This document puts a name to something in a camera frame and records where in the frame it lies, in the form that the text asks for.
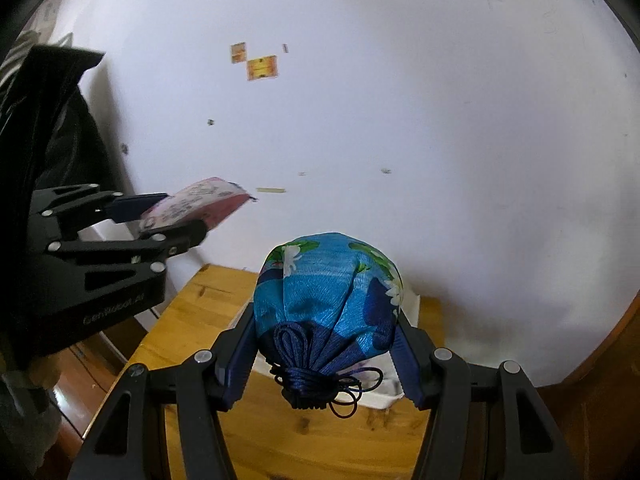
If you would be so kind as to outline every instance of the silver screw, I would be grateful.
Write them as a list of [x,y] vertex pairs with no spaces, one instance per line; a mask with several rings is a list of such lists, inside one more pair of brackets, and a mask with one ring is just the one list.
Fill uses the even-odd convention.
[[453,357],[451,350],[448,348],[436,348],[433,355],[440,361],[448,361]]
[[520,365],[516,361],[505,361],[502,363],[505,372],[517,374],[520,371]]
[[153,272],[164,272],[164,269],[166,268],[164,266],[164,263],[162,262],[153,262],[150,266],[151,270]]
[[193,356],[197,363],[206,363],[213,357],[213,354],[209,350],[199,350],[196,355]]
[[145,371],[144,365],[135,364],[129,367],[129,375],[131,377],[138,377],[139,375],[142,375],[144,371]]

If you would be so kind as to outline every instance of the wooden floor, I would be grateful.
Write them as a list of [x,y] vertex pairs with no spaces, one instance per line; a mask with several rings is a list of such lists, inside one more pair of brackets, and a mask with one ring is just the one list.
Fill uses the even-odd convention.
[[53,389],[62,415],[58,440],[38,470],[38,480],[63,480],[82,445],[82,436],[100,407],[119,369],[107,361],[90,342],[60,352],[62,374]]

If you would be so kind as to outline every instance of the wooden table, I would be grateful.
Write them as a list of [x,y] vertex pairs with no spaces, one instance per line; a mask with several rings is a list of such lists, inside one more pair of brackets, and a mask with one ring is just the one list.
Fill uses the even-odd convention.
[[[257,275],[207,265],[181,290],[128,364],[162,368],[210,348],[251,297]],[[420,326],[436,345],[444,341],[440,305],[423,298]],[[175,406],[167,408],[172,478],[186,478]],[[363,406],[347,419],[330,410],[292,410],[273,379],[251,373],[244,396],[220,413],[226,445],[241,480],[408,479],[428,412],[408,399],[387,410]]]

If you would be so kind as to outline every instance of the yellow sticker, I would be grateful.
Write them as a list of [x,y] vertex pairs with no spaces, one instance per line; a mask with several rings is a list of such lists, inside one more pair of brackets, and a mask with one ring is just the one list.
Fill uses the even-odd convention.
[[276,77],[278,75],[276,56],[250,59],[246,62],[246,75],[249,81],[263,77]]
[[242,43],[231,45],[231,63],[244,63],[245,61],[246,45],[244,41]]

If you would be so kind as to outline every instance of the blue drawstring bag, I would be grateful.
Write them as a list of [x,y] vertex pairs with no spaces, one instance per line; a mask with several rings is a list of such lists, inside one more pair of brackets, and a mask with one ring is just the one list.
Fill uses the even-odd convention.
[[[378,368],[349,370],[387,352],[402,301],[396,266],[377,249],[340,233],[297,238],[276,247],[254,293],[258,348],[294,408],[353,415]],[[379,374],[363,388],[356,375]],[[349,402],[335,400],[339,392]],[[353,406],[347,416],[334,404]]]

